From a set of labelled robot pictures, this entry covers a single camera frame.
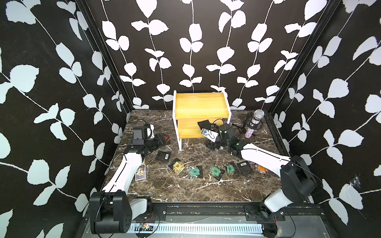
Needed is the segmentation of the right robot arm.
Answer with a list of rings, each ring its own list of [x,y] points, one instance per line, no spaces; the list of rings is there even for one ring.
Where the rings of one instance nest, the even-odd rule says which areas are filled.
[[[281,187],[268,195],[258,208],[259,213],[267,215],[278,212],[290,204],[304,203],[317,188],[317,177],[313,174],[304,159],[278,155],[261,149],[246,140],[239,140],[234,129],[225,125],[219,127],[209,124],[200,127],[201,135],[209,139],[208,148],[223,148],[231,155],[253,162],[280,177]]]

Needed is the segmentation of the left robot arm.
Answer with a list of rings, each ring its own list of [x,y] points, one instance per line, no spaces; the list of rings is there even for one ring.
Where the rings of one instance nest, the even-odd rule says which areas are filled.
[[[128,191],[145,156],[170,144],[170,136],[153,133],[153,126],[133,129],[133,138],[124,150],[122,161],[110,181],[89,199],[90,230],[102,234],[127,233],[132,221],[140,215],[153,216],[151,199],[138,197],[129,201]]]

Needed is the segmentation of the small green tea bag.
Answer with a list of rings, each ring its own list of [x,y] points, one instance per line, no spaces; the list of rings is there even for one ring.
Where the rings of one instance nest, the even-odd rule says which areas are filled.
[[[230,177],[239,175],[240,171],[235,162],[228,162],[224,164],[226,174]]]

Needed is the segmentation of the red tea bag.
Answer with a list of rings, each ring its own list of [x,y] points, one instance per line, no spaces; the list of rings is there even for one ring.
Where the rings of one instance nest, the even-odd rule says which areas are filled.
[[[159,138],[161,140],[162,145],[169,145],[171,143],[171,139],[169,135],[164,133],[159,133]]]

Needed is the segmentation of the black barcode tea bag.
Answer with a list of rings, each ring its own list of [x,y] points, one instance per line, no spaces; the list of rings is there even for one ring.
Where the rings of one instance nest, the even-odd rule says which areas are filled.
[[[251,165],[248,161],[237,163],[237,167],[239,169],[240,174],[243,176],[247,176],[253,173]]]

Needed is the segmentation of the yellow label tea bag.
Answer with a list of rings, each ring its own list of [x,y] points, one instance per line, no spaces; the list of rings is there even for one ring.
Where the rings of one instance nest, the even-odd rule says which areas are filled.
[[[176,174],[179,174],[183,171],[183,169],[185,168],[185,165],[184,163],[178,159],[178,158],[175,158],[169,165],[168,167]]]

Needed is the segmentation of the green label tea bag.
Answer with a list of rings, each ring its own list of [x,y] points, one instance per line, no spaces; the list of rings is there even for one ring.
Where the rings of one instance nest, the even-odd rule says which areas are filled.
[[[220,181],[225,173],[223,169],[220,169],[217,165],[211,166],[208,171],[209,175]]]

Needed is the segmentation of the orange label tea bag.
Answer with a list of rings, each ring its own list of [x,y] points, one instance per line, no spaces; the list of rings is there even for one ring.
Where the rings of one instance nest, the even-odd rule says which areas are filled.
[[[260,174],[269,174],[269,170],[263,166],[260,166],[258,164],[255,164],[255,170],[256,172]]]

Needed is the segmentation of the teal floral tea bag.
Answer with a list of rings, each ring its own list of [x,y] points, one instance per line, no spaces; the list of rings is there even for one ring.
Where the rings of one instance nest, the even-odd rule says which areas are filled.
[[[203,179],[203,168],[202,166],[191,166],[188,169],[189,179]]]

